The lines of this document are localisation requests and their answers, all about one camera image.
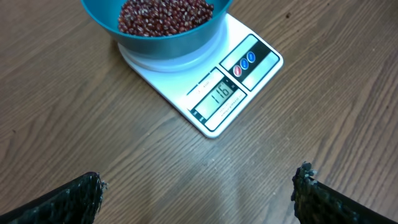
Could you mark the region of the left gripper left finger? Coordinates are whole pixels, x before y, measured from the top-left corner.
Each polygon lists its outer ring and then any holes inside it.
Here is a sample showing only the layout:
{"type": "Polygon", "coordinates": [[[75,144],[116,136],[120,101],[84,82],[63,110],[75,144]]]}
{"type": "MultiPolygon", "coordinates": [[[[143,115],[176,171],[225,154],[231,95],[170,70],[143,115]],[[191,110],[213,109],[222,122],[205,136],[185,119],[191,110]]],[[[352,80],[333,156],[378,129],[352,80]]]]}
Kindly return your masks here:
{"type": "Polygon", "coordinates": [[[4,224],[93,224],[108,184],[96,172],[76,179],[1,215],[4,224]]]}

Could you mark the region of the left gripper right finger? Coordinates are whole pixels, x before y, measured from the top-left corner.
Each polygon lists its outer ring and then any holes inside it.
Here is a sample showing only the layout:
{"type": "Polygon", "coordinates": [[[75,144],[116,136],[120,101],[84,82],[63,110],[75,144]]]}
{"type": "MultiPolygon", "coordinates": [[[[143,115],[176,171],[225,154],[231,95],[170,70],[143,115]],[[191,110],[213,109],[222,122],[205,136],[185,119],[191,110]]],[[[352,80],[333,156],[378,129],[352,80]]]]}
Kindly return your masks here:
{"type": "Polygon", "coordinates": [[[397,224],[314,179],[304,162],[292,177],[294,215],[301,224],[397,224]]]}

